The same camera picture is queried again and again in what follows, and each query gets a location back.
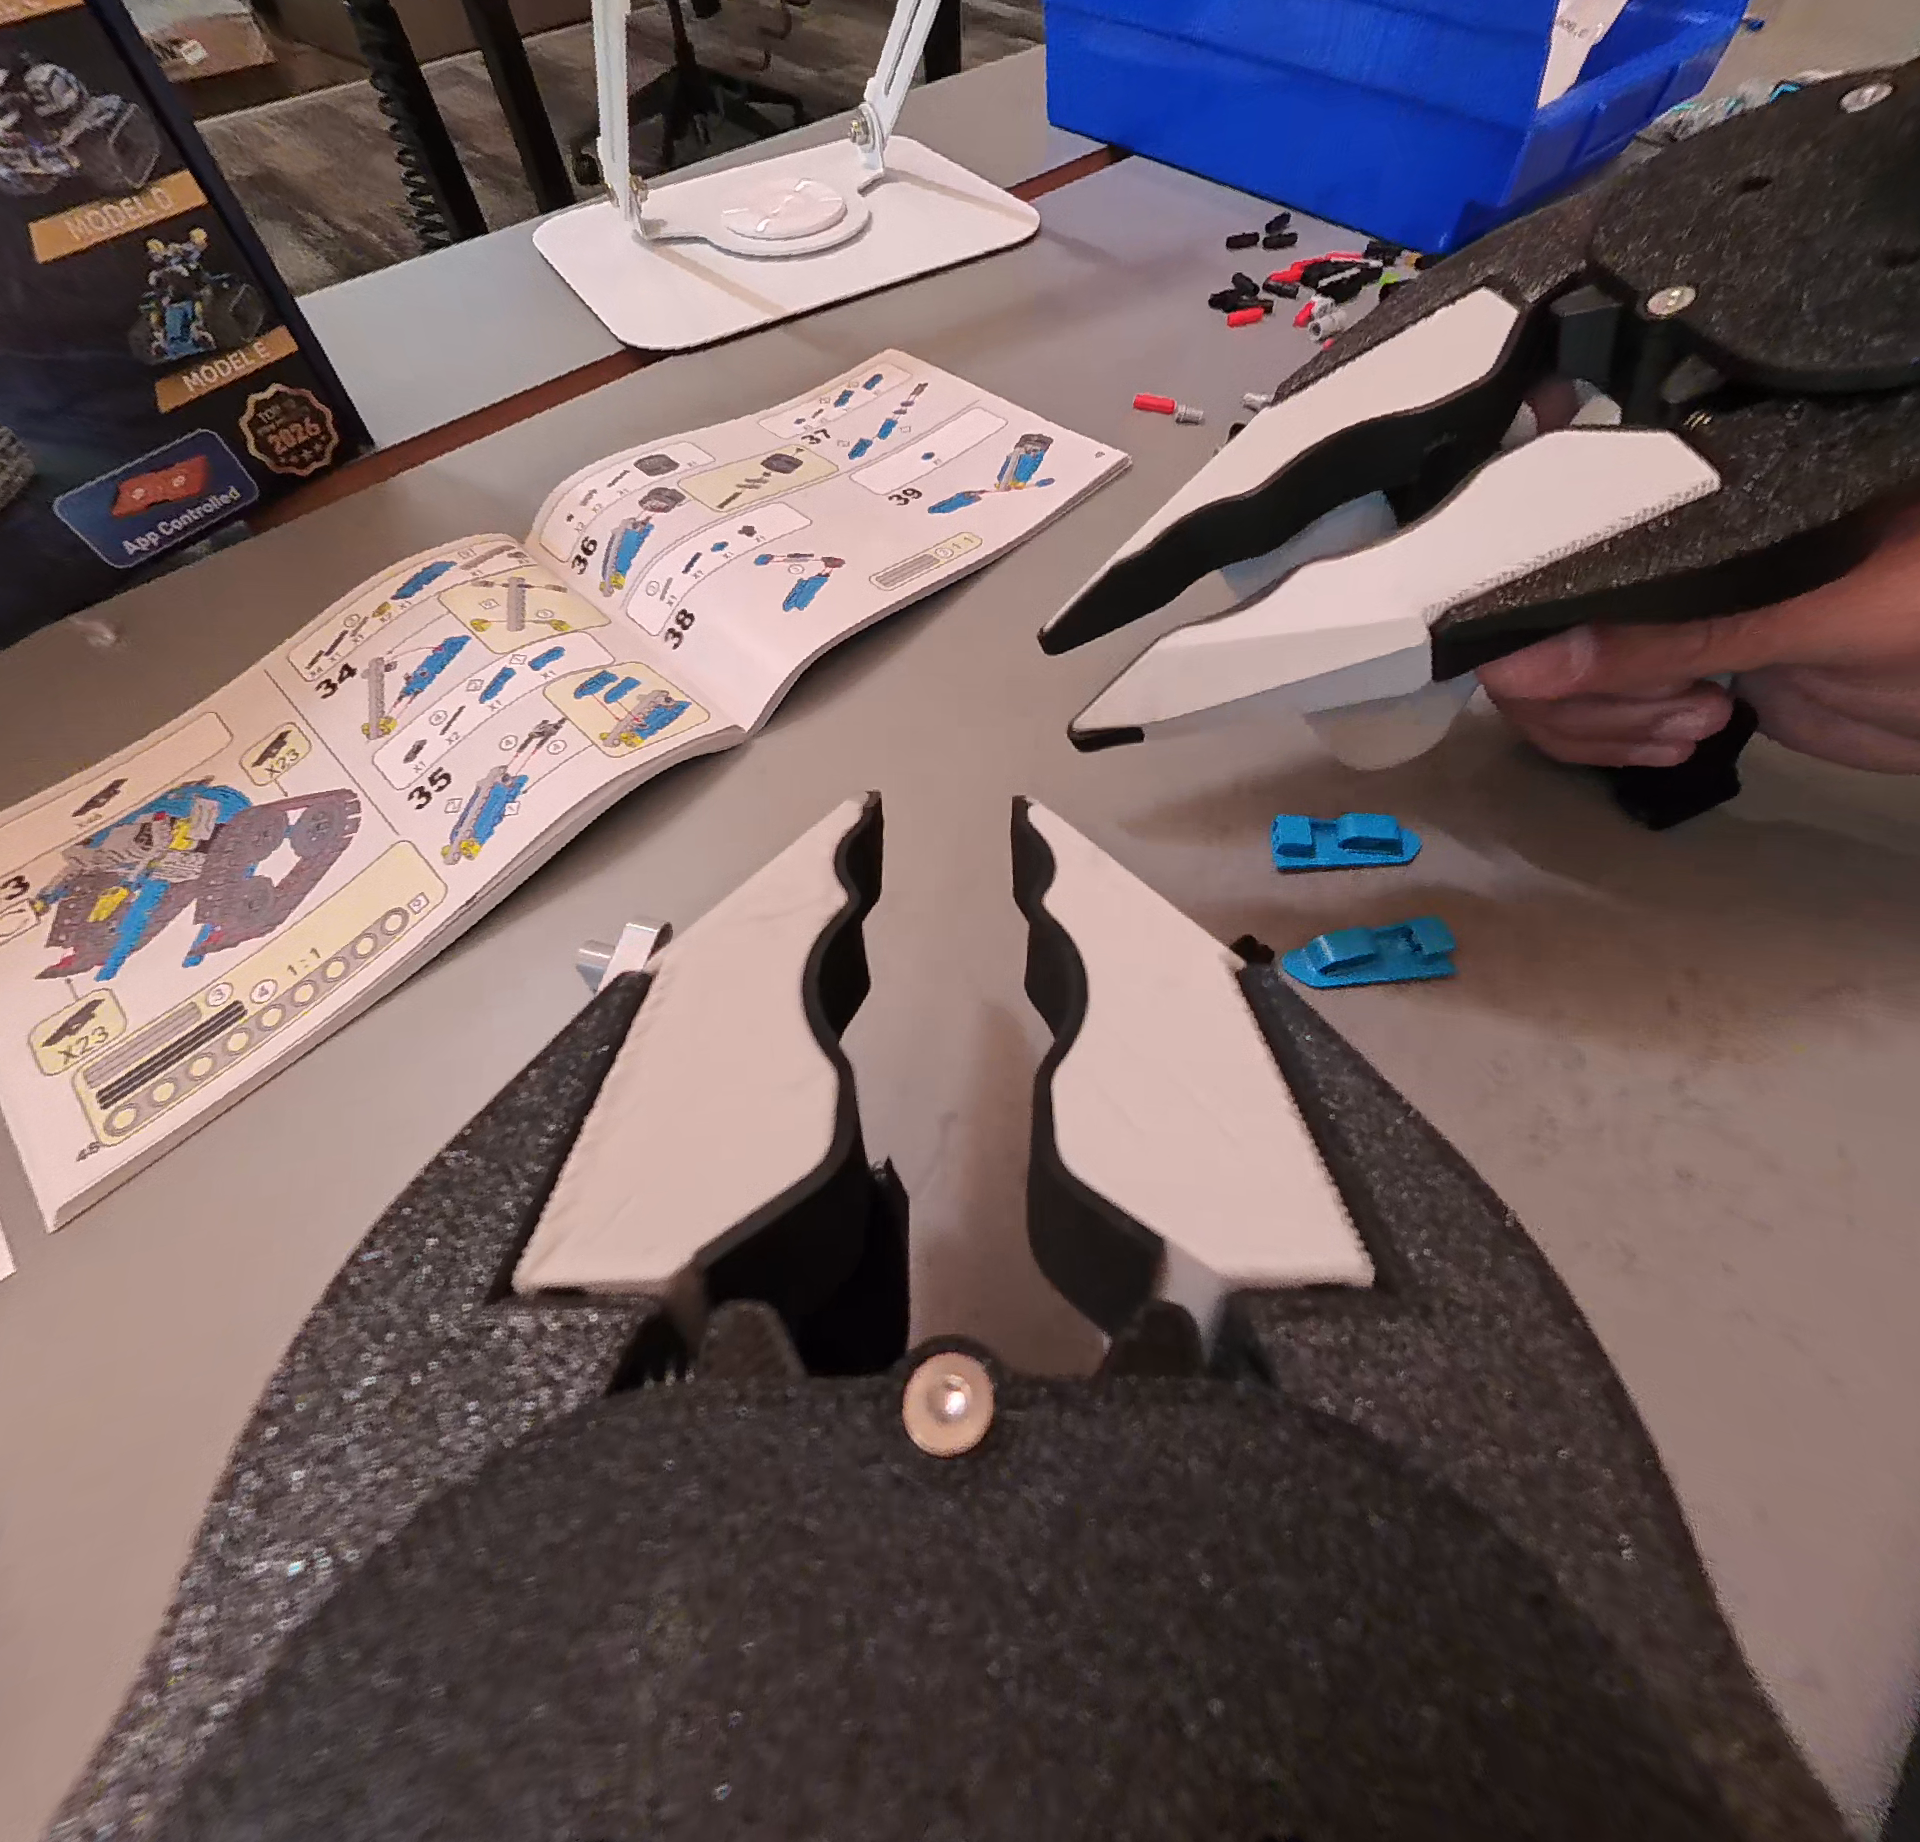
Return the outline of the blue storage bin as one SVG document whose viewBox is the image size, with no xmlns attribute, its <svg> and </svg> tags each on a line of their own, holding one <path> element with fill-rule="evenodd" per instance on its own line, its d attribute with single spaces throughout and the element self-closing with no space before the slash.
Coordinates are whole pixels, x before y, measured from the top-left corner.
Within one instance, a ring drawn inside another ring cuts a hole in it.
<svg viewBox="0 0 1920 1842">
<path fill-rule="evenodd" d="M 1710 80 L 1750 0 L 1630 0 L 1538 104 L 1557 0 L 1043 0 L 1049 119 L 1423 250 L 1561 195 Z"/>
</svg>

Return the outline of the blue flat brick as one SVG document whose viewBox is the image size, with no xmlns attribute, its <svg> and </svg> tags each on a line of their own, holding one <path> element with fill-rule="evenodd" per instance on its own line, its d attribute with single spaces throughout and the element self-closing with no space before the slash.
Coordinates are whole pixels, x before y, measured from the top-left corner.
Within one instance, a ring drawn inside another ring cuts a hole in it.
<svg viewBox="0 0 1920 1842">
<path fill-rule="evenodd" d="M 1449 980 L 1455 977 L 1452 931 L 1438 917 L 1325 931 L 1282 955 L 1294 984 L 1314 990 Z"/>
<path fill-rule="evenodd" d="M 1395 815 L 1351 811 L 1332 818 L 1272 815 L 1270 864 L 1278 872 L 1335 872 L 1403 868 L 1423 848 L 1423 838 Z"/>
</svg>

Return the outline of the pile of small building pieces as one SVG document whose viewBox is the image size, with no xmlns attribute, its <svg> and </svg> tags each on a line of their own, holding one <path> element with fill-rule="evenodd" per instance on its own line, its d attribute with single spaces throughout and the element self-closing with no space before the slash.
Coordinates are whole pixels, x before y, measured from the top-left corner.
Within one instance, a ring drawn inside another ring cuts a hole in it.
<svg viewBox="0 0 1920 1842">
<path fill-rule="evenodd" d="M 1380 237 L 1302 252 L 1300 233 L 1285 210 L 1261 223 L 1259 231 L 1228 236 L 1228 250 L 1259 250 L 1275 260 L 1261 274 L 1232 270 L 1228 284 L 1209 296 L 1209 308 L 1237 328 L 1287 312 L 1292 330 L 1314 346 L 1328 346 L 1441 260 Z"/>
</svg>

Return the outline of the grey desk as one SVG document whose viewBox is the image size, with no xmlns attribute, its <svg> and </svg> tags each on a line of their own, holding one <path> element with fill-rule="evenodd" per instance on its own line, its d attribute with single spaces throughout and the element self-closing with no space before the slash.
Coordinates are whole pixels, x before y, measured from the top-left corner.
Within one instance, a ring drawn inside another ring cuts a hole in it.
<svg viewBox="0 0 1920 1842">
<path fill-rule="evenodd" d="M 113 643 L 4 653 L 4 805 L 176 720 L 373 570 L 522 533 L 620 445 L 905 346 L 1132 452 L 1013 559 L 827 655 L 747 745 L 663 774 L 463 943 L 72 1225 L 4 1143 L 4 1838 L 38 1838 L 108 1728 L 241 1422 L 327 1278 L 585 997 L 574 955 L 688 927 L 860 790 L 885 810 L 873 990 L 849 1032 L 872 1154 L 912 1206 L 915 1329 L 1033 1372 L 1096 1334 L 1021 1225 L 1046 1030 L 1021 988 L 1009 799 L 1062 814 L 1219 940 L 1434 912 L 1459 977 L 1315 996 L 1523 1218 L 1682 1494 L 1753 1669 L 1872 1831 L 1916 1695 L 1916 783 L 1757 742 L 1669 836 L 1474 708 L 1347 774 L 1283 717 L 1077 754 L 1064 727 L 1154 628 L 1034 633 L 1207 461 L 1285 328 L 1202 317 L 1248 202 L 1121 160 L 1040 236 L 824 320 L 487 411 L 318 507 L 104 609 Z M 1136 414 L 1137 392 L 1203 425 Z M 1272 815 L 1395 815 L 1403 868 L 1278 872 Z"/>
</svg>

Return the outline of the instruction booklet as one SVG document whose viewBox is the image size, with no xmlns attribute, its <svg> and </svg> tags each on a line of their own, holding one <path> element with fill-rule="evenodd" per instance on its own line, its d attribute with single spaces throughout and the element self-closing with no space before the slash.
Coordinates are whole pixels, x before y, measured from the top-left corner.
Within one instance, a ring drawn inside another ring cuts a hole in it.
<svg viewBox="0 0 1920 1842">
<path fill-rule="evenodd" d="M 395 561 L 4 811 L 4 1126 L 74 1221 L 491 912 L 612 800 L 1129 456 L 889 346 Z"/>
</svg>

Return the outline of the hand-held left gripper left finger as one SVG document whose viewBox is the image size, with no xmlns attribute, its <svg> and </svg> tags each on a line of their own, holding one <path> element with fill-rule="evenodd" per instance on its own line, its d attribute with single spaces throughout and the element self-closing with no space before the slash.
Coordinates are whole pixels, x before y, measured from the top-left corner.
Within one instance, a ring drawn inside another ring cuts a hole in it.
<svg viewBox="0 0 1920 1842">
<path fill-rule="evenodd" d="M 905 1202 L 866 1157 L 842 1049 L 881 851 L 881 796 L 845 799 L 646 966 L 519 1298 L 648 1298 L 692 1348 L 723 1305 L 763 1303 L 807 1372 L 900 1359 Z"/>
</svg>

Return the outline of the person's right hand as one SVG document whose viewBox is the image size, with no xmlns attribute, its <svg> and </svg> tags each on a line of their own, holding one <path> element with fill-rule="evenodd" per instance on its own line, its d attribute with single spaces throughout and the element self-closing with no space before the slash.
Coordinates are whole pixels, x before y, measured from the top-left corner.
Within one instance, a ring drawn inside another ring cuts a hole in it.
<svg viewBox="0 0 1920 1842">
<path fill-rule="evenodd" d="M 1549 759 L 1675 767 L 1750 705 L 1760 737 L 1845 769 L 1917 770 L 1917 506 L 1884 513 L 1841 578 L 1673 625 L 1583 625 L 1479 670 Z"/>
</svg>

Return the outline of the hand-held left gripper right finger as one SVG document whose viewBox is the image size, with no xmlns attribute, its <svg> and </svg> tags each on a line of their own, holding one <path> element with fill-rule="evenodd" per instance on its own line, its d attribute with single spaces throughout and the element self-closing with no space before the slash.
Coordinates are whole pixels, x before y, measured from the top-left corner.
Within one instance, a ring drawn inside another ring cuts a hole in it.
<svg viewBox="0 0 1920 1842">
<path fill-rule="evenodd" d="M 1034 1076 L 1027 1236 L 1098 1374 L 1228 1370 L 1248 1298 L 1374 1318 L 1380 1273 L 1245 961 L 1061 814 L 1013 799 Z"/>
</svg>

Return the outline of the robot kit box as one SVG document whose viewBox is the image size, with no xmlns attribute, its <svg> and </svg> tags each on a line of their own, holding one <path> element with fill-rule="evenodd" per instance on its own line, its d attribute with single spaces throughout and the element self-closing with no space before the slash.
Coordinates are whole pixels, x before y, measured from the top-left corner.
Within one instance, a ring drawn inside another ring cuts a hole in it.
<svg viewBox="0 0 1920 1842">
<path fill-rule="evenodd" d="M 1 644 L 370 448 L 119 0 L 1 0 Z"/>
</svg>

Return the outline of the white desk lamp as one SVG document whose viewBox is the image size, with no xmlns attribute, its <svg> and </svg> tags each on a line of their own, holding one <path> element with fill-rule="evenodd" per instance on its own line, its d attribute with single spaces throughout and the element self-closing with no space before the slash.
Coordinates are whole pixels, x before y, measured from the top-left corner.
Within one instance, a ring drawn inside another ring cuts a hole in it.
<svg viewBox="0 0 1920 1842">
<path fill-rule="evenodd" d="M 632 0 L 590 0 L 607 196 L 540 223 L 540 256 L 618 342 L 679 351 L 1027 241 L 1033 206 L 895 135 L 940 2 L 895 4 L 842 140 L 646 184 L 629 157 Z"/>
</svg>

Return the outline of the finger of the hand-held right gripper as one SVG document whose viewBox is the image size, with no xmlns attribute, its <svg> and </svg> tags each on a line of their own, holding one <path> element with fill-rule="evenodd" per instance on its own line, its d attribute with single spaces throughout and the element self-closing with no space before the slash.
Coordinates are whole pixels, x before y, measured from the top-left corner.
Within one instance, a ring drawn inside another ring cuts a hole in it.
<svg viewBox="0 0 1920 1842">
<path fill-rule="evenodd" d="M 1068 724 L 1090 751 L 1219 714 L 1298 715 L 1330 751 L 1426 751 L 1470 700 L 1432 630 L 1452 607 L 1719 488 L 1678 435 L 1567 429 L 1489 463 L 1408 528 L 1309 561 L 1151 643 Z"/>
<path fill-rule="evenodd" d="M 1544 374 L 1549 320 L 1472 289 L 1349 358 L 1319 355 L 1040 628 L 1043 653 L 1121 630 L 1374 490 L 1445 494 Z"/>
</svg>

